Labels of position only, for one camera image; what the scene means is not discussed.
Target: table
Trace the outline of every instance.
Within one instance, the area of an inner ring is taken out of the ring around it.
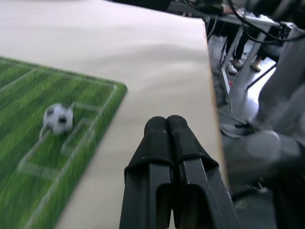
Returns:
[[[172,1],[168,9],[169,9],[169,11],[187,12],[187,13],[192,13],[194,15],[198,15],[198,16],[202,16],[202,17],[216,18],[215,15],[201,13],[200,11],[198,11],[182,2]],[[238,25],[242,24],[242,22],[233,14],[224,15],[224,16],[217,17],[217,18],[220,21],[224,21],[224,22],[228,22],[228,23],[234,23],[234,24],[238,24]],[[270,18],[263,16],[263,15],[261,15],[260,17],[246,15],[245,19],[248,20],[249,22],[251,22],[252,24],[256,25],[257,27],[263,29],[264,31],[269,31],[271,26],[278,25],[277,22],[274,22]],[[224,81],[224,85],[225,85],[225,93],[227,95],[227,98],[226,98],[227,102],[232,99],[232,95],[234,94],[234,91],[236,91],[236,89],[238,88],[238,86],[240,84],[241,77],[239,77],[239,76],[243,76],[244,73],[247,71],[248,67],[250,66],[252,60],[254,59],[255,55],[257,54],[257,52],[261,46],[261,44],[259,44],[259,43],[255,43],[253,45],[246,61],[244,62],[243,68],[239,71],[239,73],[237,75],[237,79],[236,79],[235,83],[233,84],[233,87],[231,88],[229,85],[229,81],[228,81],[228,77],[227,77],[227,73],[226,73],[226,67],[229,63],[229,60],[230,60],[232,54],[235,51],[235,48],[236,48],[242,34],[243,34],[243,29],[242,29],[242,27],[240,27],[238,30],[238,33],[235,36],[235,39],[234,39],[232,45],[231,45],[231,48],[230,48],[229,52],[227,53],[227,55],[223,61],[223,64],[221,66],[223,81]],[[260,41],[263,41],[265,39],[265,35],[260,33],[257,39]]]
[[[57,229],[119,227],[123,170],[153,116],[186,118],[224,166],[202,20],[101,0],[1,1],[0,8],[1,56],[128,87]]]

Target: green artificial grass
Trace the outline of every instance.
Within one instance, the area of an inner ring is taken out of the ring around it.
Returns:
[[[121,83],[0,58],[0,229],[54,228],[126,91]],[[73,102],[100,109],[73,109],[74,127],[89,123],[66,149],[71,133],[37,144],[45,110]],[[29,166],[20,166],[29,153]]]

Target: cable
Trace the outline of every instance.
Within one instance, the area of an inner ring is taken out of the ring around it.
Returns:
[[[210,33],[209,33],[209,35],[206,37],[206,38],[207,38],[207,40],[209,40],[209,39],[210,39],[210,37],[212,36],[212,34],[213,34],[213,32],[214,32],[214,30],[215,30],[215,28],[216,28],[217,20],[218,20],[218,16],[216,16],[216,18],[215,18],[215,22],[214,22],[214,25],[213,25],[213,27],[212,27],[212,29],[211,29],[211,31],[210,31]]]
[[[261,33],[265,34],[266,36],[272,38],[272,39],[275,40],[275,41],[278,41],[278,42],[294,42],[294,41],[297,41],[297,40],[299,40],[299,39],[305,38],[305,33],[304,33],[304,34],[302,34],[302,35],[299,35],[299,36],[296,36],[296,37],[293,37],[293,38],[290,38],[290,39],[279,39],[279,38],[277,38],[277,37],[275,37],[275,36],[273,36],[273,35],[267,33],[266,31],[262,30],[261,28],[259,28],[259,27],[255,26],[255,25],[253,25],[252,23],[248,22],[248,21],[245,20],[244,18],[242,18],[242,17],[236,12],[236,10],[235,10],[235,8],[234,8],[234,6],[233,6],[232,0],[228,0],[228,3],[229,3],[229,6],[230,6],[231,10],[233,11],[233,14],[234,14],[241,22],[243,22],[244,24],[246,24],[246,25],[248,25],[248,26],[250,26],[250,27],[252,27],[252,28],[255,28],[255,29],[259,30]],[[256,42],[256,43],[267,43],[267,44],[270,44],[270,41],[259,41],[259,40],[255,39],[255,38],[249,36],[248,34],[247,34],[247,36],[249,37],[250,40],[252,40],[252,41],[254,41],[254,42]]]

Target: gray floor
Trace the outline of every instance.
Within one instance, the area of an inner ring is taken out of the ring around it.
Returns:
[[[210,49],[210,60],[213,69],[213,79],[214,79],[214,89],[216,93],[217,103],[219,104],[219,121],[220,123],[230,123],[235,124],[237,121],[232,118],[223,108],[221,104],[224,101],[222,86],[219,84],[220,69],[219,60],[221,49],[224,44],[224,38],[212,37],[209,41]],[[242,59],[246,59],[247,53],[249,53],[252,47],[251,43],[246,44],[244,49],[244,55]],[[237,77],[243,77],[242,87],[237,90],[237,93],[233,95],[232,107],[225,106],[227,110],[233,111],[233,116],[242,120],[251,120],[258,109],[258,95],[261,91],[265,82],[272,75],[273,71],[267,74],[263,79],[261,79],[252,88],[245,91],[246,86],[251,83],[254,79],[259,77],[266,71],[269,67],[274,64],[269,58],[261,62],[262,71],[260,73],[255,73],[250,68],[247,74],[243,76],[229,76],[229,79],[234,83]],[[224,148],[232,142],[232,139],[222,135]],[[242,200],[237,207],[237,212],[240,217],[242,226],[245,229],[276,229],[275,219],[274,219],[274,208],[272,204],[272,193],[267,193],[258,196],[251,196]]]

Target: chair leg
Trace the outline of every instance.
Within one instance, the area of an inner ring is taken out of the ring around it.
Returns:
[[[247,88],[246,91],[248,91],[248,89],[250,87],[252,87],[254,84],[256,84],[260,79],[262,79],[265,75],[267,75],[272,69],[274,69],[276,67],[276,63],[274,65],[272,65],[266,72],[264,72],[260,77],[258,77],[257,79],[255,79],[252,83],[250,83]]]

